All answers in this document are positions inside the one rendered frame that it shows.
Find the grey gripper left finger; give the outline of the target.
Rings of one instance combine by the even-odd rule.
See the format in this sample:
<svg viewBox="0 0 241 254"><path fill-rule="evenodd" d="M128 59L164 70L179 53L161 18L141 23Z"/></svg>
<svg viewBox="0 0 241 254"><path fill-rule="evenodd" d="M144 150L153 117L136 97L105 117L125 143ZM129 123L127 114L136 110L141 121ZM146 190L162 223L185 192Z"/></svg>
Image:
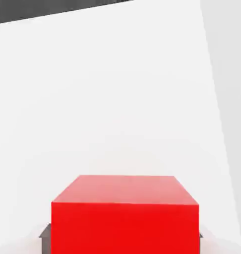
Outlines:
<svg viewBox="0 0 241 254"><path fill-rule="evenodd" d="M37 227L29 235L23 254L51 254L51 223Z"/></svg>

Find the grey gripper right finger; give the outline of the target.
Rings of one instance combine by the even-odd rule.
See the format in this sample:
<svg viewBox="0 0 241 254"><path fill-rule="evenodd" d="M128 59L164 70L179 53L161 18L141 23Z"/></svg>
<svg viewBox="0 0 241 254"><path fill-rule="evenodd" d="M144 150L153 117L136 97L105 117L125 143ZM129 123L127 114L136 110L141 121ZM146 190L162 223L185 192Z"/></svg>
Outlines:
<svg viewBox="0 0 241 254"><path fill-rule="evenodd" d="M216 237L206 232L200 234L200 254L217 254L218 245Z"/></svg>

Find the small red cube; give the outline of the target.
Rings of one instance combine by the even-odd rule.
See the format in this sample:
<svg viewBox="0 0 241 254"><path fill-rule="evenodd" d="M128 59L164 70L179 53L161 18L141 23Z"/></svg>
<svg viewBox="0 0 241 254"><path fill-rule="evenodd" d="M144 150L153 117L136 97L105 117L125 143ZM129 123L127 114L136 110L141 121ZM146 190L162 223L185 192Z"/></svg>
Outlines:
<svg viewBox="0 0 241 254"><path fill-rule="evenodd" d="M51 225L51 254L200 254L199 205L173 176L81 175Z"/></svg>

